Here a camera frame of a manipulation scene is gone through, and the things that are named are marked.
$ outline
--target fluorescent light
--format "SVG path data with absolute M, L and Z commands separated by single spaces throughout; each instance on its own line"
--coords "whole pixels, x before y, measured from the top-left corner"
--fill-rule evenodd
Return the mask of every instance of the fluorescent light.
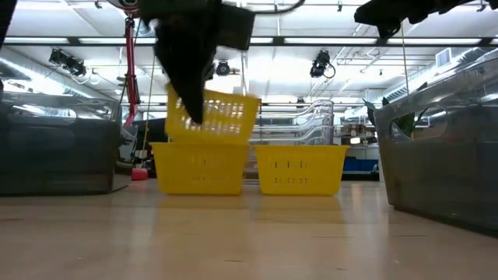
M 79 38 L 81 44 L 126 44 L 126 38 Z
M 345 81 L 344 86 L 342 86 L 342 88 L 339 90 L 339 93 L 341 93 L 344 89 L 346 89 L 349 86 L 350 83 L 351 83 L 351 79 L 347 79 Z
M 373 44 L 376 38 L 286 38 L 286 44 Z
M 268 37 L 252 37 L 251 44 L 271 44 L 273 43 L 273 38 Z
M 154 37 L 138 37 L 136 38 L 137 44 L 155 44 L 156 38 Z
M 405 44 L 477 44 L 479 38 L 405 38 Z M 403 44 L 402 38 L 391 38 L 388 44 Z
M 7 44 L 69 44 L 67 38 L 56 37 L 6 37 L 5 42 Z
M 113 6 L 107 2 L 101 2 L 100 5 L 102 8 L 113 8 Z M 80 2 L 79 4 L 71 4 L 67 5 L 64 3 L 51 3 L 44 2 L 39 3 L 36 1 L 21 1 L 17 3 L 16 9 L 22 10 L 45 10 L 45 11 L 58 11 L 58 10 L 69 10 L 69 9 L 95 9 L 95 4 L 93 2 Z
M 351 143 L 352 145 L 359 144 L 359 143 L 361 143 L 361 139 L 360 139 L 360 138 L 358 138 L 358 137 L 356 137 L 356 138 L 351 138 L 351 139 L 349 140 L 349 143 Z
M 81 44 L 126 44 L 126 38 L 79 38 Z M 138 37 L 135 38 L 137 44 L 154 44 L 154 37 Z

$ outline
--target yellow basket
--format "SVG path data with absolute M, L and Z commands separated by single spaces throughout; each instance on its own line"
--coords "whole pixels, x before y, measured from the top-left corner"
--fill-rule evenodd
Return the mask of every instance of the yellow basket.
M 239 194 L 246 145 L 151 143 L 157 180 L 167 194 Z
M 348 146 L 257 145 L 255 148 L 263 194 L 338 193 Z
M 168 118 L 165 130 L 175 142 L 247 144 L 254 128 L 259 99 L 204 91 L 204 123 L 191 121 L 171 84 L 167 85 Z

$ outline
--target red object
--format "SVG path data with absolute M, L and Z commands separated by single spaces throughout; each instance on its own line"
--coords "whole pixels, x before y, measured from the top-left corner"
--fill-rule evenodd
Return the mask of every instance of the red object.
M 149 172 L 145 168 L 134 168 L 132 170 L 132 180 L 147 180 Z
M 137 88 L 137 77 L 135 76 L 135 42 L 133 41 L 133 30 L 135 27 L 135 21 L 133 16 L 129 15 L 126 19 L 126 30 L 124 35 L 126 36 L 126 59 L 128 62 L 128 73 L 126 74 L 126 87 L 128 90 L 128 102 L 130 103 L 130 111 L 124 126 L 130 126 L 135 119 L 135 114 L 140 104 L 139 90 Z

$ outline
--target red pole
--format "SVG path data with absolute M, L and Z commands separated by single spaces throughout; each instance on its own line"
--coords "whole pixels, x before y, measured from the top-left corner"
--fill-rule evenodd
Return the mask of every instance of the red pole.
M 128 61 L 128 74 L 127 74 L 127 88 L 128 88 L 128 102 L 130 103 L 130 110 L 128 118 L 124 123 L 124 126 L 132 125 L 133 119 L 137 111 L 138 103 L 140 102 L 137 98 L 137 88 L 136 88 L 136 77 L 135 77 L 135 53 L 134 53 L 134 42 L 133 42 L 133 28 L 135 27 L 135 21 L 133 21 L 132 16 L 126 19 L 125 24 L 125 36 L 126 36 L 126 58 Z

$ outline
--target wire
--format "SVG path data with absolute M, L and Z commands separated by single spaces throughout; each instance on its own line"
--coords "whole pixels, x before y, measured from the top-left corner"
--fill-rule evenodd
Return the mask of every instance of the wire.
M 133 42 L 133 51 L 135 50 L 135 46 L 137 45 L 137 38 L 139 37 L 139 29 L 140 29 L 141 24 L 142 24 L 142 18 L 140 18 L 140 20 L 139 20 L 139 25 L 137 26 L 137 32 L 135 33 L 135 41 Z M 121 91 L 121 98 L 119 99 L 120 105 L 123 102 L 123 96 L 125 95 L 125 89 L 126 89 L 127 84 L 128 84 L 128 79 L 125 79 L 124 83 L 123 83 L 123 90 Z
M 88 81 L 90 80 L 90 77 L 89 77 L 88 79 L 86 79 L 86 80 L 85 80 L 85 82 L 80 82 L 80 81 L 78 81 L 78 80 L 75 78 L 75 76 L 74 76 L 74 75 L 71 75 L 71 79 L 72 79 L 73 81 L 77 82 L 79 85 L 84 85 L 84 84 L 86 84 L 86 82 L 88 82 Z
M 48 78 L 49 75 L 52 75 L 52 73 L 55 72 L 55 70 L 57 70 L 59 67 L 61 67 L 61 65 L 57 65 L 56 68 L 52 69 L 52 71 L 50 71 L 50 73 L 48 73 L 46 76 L 44 76 L 44 79 Z
M 405 48 L 405 30 L 403 29 L 403 23 L 401 24 L 402 29 L 402 43 L 403 43 L 403 64 L 405 65 L 405 81 L 406 81 L 406 95 L 410 95 L 410 88 L 408 83 L 408 68 L 406 67 L 406 48 Z
M 278 14 L 283 14 L 283 13 L 287 13 L 287 12 L 292 12 L 293 10 L 304 5 L 305 1 L 306 0 L 299 0 L 296 4 L 290 6 L 287 9 L 281 9 L 281 10 L 277 10 L 277 11 L 270 11 L 270 10 L 268 10 L 268 11 L 254 11 L 254 14 L 256 14 L 256 15 L 278 15 Z
M 92 72 L 90 73 L 90 76 L 88 76 L 88 82 L 90 82 L 92 85 L 96 86 L 96 85 L 100 84 L 100 79 L 97 78 L 97 80 L 95 80 L 95 82 L 92 82 L 92 77 L 94 75 L 100 77 L 99 73 L 95 72 L 95 68 L 92 68 Z
M 150 115 L 150 100 L 153 95 L 153 83 L 154 83 L 154 69 L 156 68 L 156 56 L 153 59 L 153 73 L 150 76 L 150 90 L 149 90 L 149 104 L 147 104 L 147 121 L 146 121 L 146 133 L 143 136 L 143 147 L 142 151 L 146 149 L 147 131 L 149 130 L 149 115 Z
M 335 73 L 336 73 L 337 71 L 335 70 L 335 67 L 334 67 L 334 65 L 332 65 L 332 63 L 330 63 L 330 62 L 329 62 L 329 63 L 328 63 L 328 65 L 330 65 L 330 67 L 332 67 L 332 69 L 334 69 L 334 74 L 333 74 L 332 76 L 327 76 L 327 75 L 324 73 L 324 74 L 323 74 L 323 76 L 324 76 L 325 78 L 327 78 L 327 79 L 332 79 L 332 78 L 334 78 L 334 77 L 335 77 Z

